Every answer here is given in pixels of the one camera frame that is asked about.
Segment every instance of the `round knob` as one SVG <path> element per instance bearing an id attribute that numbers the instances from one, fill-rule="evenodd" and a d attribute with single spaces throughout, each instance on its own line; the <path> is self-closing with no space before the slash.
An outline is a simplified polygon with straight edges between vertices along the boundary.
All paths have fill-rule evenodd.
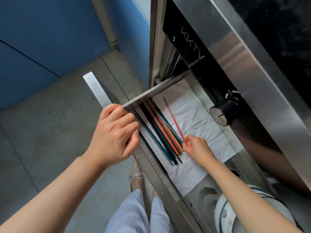
<path id="1" fill-rule="evenodd" d="M 220 126 L 227 126 L 241 114 L 240 101 L 236 97 L 228 97 L 210 109 L 210 115 Z"/>

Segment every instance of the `blue wall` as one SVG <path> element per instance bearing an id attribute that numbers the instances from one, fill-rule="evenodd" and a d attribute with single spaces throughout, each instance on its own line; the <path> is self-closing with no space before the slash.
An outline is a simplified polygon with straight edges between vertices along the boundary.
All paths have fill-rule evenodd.
<path id="1" fill-rule="evenodd" d="M 6 108 L 59 79 L 1 42 L 0 56 L 0 108 Z"/>
<path id="2" fill-rule="evenodd" d="M 134 0 L 103 1 L 105 6 L 111 5 L 115 14 L 120 50 L 142 84 L 148 89 L 150 23 Z"/>
<path id="3" fill-rule="evenodd" d="M 0 0 L 0 39 L 63 76 L 110 51 L 90 0 Z"/>

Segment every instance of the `stainless steel drawer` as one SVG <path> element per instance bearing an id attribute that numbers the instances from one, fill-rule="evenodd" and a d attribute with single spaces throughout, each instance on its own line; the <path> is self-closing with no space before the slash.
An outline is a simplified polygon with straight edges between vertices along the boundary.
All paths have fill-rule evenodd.
<path id="1" fill-rule="evenodd" d="M 92 92 L 103 107 L 119 101 L 97 80 L 93 73 L 83 76 Z M 190 71 L 179 76 L 171 77 L 159 85 L 151 88 L 140 96 L 127 102 L 123 107 L 135 114 L 134 109 L 151 99 L 158 93 L 185 78 L 196 96 L 201 100 L 207 111 L 214 106 L 200 83 Z M 241 144 L 230 126 L 221 127 L 223 134 L 237 153 L 225 162 L 243 182 L 265 189 L 274 196 L 275 191 L 267 181 L 257 164 Z M 150 183 L 161 196 L 161 199 L 171 217 L 175 230 L 179 232 L 217 232 L 214 224 L 214 209 L 218 198 L 222 194 L 220 188 L 210 175 L 207 175 L 187 195 L 182 196 L 169 179 L 166 171 L 158 162 L 154 152 L 140 134 L 141 143 L 133 156 L 139 162 Z"/>

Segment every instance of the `beige flat shoe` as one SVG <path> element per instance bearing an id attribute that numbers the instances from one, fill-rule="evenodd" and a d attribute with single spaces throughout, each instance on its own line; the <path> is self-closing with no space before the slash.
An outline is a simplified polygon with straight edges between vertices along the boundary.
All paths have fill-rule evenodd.
<path id="1" fill-rule="evenodd" d="M 142 176 L 142 170 L 140 166 L 138 165 L 137 162 L 134 163 L 134 166 L 130 172 L 129 176 L 129 181 L 130 181 L 130 188 L 131 188 L 131 183 L 134 179 L 138 179 L 139 181 L 142 182 L 143 176 Z"/>

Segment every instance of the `concrete floor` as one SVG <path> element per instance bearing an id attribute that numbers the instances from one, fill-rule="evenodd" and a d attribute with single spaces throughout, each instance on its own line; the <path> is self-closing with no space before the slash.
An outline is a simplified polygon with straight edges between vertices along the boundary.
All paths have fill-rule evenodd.
<path id="1" fill-rule="evenodd" d="M 82 76 L 92 71 L 121 101 L 145 91 L 122 53 L 114 50 L 0 113 L 0 224 L 42 191 L 91 141 L 100 104 Z M 130 194 L 134 158 L 107 169 L 87 194 L 66 232 L 104 232 Z M 150 215 L 152 186 L 145 178 Z"/>

